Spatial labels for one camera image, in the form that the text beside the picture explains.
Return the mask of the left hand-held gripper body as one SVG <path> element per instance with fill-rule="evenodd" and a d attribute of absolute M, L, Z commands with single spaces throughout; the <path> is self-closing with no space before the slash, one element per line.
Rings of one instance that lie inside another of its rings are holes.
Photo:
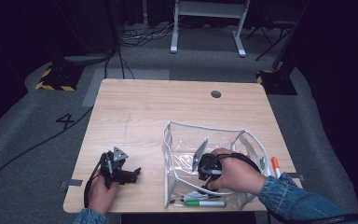
<path fill-rule="evenodd" d="M 113 150 L 105 152 L 101 157 L 101 175 L 104 177 L 105 185 L 109 189 L 112 182 L 125 184 L 128 181 L 127 171 L 122 170 L 128 155 L 114 147 Z"/>

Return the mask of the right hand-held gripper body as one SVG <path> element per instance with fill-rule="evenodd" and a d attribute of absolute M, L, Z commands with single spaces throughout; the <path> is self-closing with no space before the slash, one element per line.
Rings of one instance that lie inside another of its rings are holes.
<path fill-rule="evenodd" d="M 197 171 L 200 180 L 215 180 L 222 174 L 219 160 L 212 154 L 206 153 L 209 140 L 205 139 L 196 150 L 192 161 L 192 171 Z"/>

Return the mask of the black marker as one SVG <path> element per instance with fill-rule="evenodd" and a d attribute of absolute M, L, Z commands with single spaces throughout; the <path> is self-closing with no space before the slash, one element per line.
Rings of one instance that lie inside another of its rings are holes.
<path fill-rule="evenodd" d="M 182 197 L 182 200 L 185 202 L 185 201 L 194 201 L 194 200 L 211 200 L 216 198 L 217 195 L 212 195 L 205 192 L 191 191 L 185 194 Z"/>

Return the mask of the clear plastic bag white trim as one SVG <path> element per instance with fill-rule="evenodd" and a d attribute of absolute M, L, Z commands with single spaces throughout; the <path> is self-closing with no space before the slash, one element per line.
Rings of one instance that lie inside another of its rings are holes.
<path fill-rule="evenodd" d="M 163 134 L 162 152 L 165 160 L 165 196 L 167 207 L 189 207 L 182 197 L 191 192 L 205 192 L 217 195 L 216 199 L 194 201 L 224 201 L 226 208 L 243 209 L 254 200 L 251 193 L 239 193 L 230 189 L 203 189 L 207 181 L 199 179 L 198 172 L 192 171 L 192 161 L 196 150 L 205 139 L 209 140 L 206 153 L 212 153 L 217 148 L 226 148 L 230 156 L 250 164 L 257 172 L 269 175 L 268 155 L 259 140 L 246 130 L 227 130 L 208 128 L 171 121 Z M 231 144 L 236 145 L 236 151 L 231 150 Z M 265 169 L 260 171 L 259 160 L 265 159 Z"/>

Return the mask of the person's left hand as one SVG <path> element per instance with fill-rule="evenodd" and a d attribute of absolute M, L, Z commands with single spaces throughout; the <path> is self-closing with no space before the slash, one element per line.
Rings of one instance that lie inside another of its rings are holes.
<path fill-rule="evenodd" d="M 108 188 L 102 176 L 95 177 L 89 191 L 89 209 L 105 215 L 113 204 L 118 188 L 117 182 Z"/>

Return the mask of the person's right hand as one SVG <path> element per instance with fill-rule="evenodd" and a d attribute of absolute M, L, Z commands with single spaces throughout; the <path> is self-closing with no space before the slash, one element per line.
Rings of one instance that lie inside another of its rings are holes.
<path fill-rule="evenodd" d="M 258 196 L 267 178 L 250 164 L 240 159 L 225 157 L 220 160 L 222 174 L 210 186 L 212 189 L 230 189 Z"/>

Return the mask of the yellow black striped stand base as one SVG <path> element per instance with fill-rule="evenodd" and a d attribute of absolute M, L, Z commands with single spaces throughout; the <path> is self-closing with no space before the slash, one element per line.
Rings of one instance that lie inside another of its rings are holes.
<path fill-rule="evenodd" d="M 259 70 L 256 81 L 263 86 L 266 94 L 297 95 L 296 88 L 289 77 L 281 76 L 278 71 Z"/>
<path fill-rule="evenodd" d="M 75 91 L 84 68 L 84 65 L 69 65 L 60 68 L 50 64 L 35 88 L 49 91 Z"/>

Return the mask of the black folding stand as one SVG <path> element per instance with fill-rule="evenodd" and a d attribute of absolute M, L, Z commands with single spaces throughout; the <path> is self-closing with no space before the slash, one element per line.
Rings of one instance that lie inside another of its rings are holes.
<path fill-rule="evenodd" d="M 291 30 L 293 29 L 292 26 L 288 25 L 277 25 L 273 26 L 272 28 L 267 27 L 254 27 L 252 31 L 246 36 L 247 39 L 250 39 L 257 34 L 261 34 L 262 37 L 268 43 L 268 47 L 264 49 L 256 58 L 256 61 L 260 61 L 266 54 L 268 54 L 272 49 L 277 47 L 279 44 L 283 42 L 290 34 Z"/>

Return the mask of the grey base plate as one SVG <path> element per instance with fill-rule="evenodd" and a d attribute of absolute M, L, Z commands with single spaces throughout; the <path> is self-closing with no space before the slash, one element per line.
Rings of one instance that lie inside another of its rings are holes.
<path fill-rule="evenodd" d="M 110 58 L 110 54 L 74 55 L 64 57 L 68 63 L 73 65 L 92 65 L 105 62 Z"/>

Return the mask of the dark stand post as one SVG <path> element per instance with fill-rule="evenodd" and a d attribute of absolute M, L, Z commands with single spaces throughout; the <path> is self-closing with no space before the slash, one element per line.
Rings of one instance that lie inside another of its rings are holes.
<path fill-rule="evenodd" d="M 281 51 L 276 56 L 272 67 L 277 69 L 281 73 L 291 74 L 296 63 L 299 60 L 300 54 L 303 51 L 301 29 L 303 26 L 303 17 L 307 12 L 307 7 L 310 0 L 291 0 L 298 18 L 296 19 L 295 26 L 290 30 L 290 34 L 287 36 Z"/>

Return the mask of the white desk frame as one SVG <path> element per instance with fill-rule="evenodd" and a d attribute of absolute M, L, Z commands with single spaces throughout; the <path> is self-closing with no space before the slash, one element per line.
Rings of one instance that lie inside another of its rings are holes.
<path fill-rule="evenodd" d="M 241 30 L 249 9 L 251 0 L 244 0 L 241 4 L 191 2 L 187 0 L 175 0 L 173 10 L 173 32 L 170 47 L 171 53 L 178 51 L 179 17 L 198 16 L 225 19 L 238 19 L 237 29 L 232 32 L 234 42 L 240 57 L 246 56 L 245 48 L 241 42 Z"/>

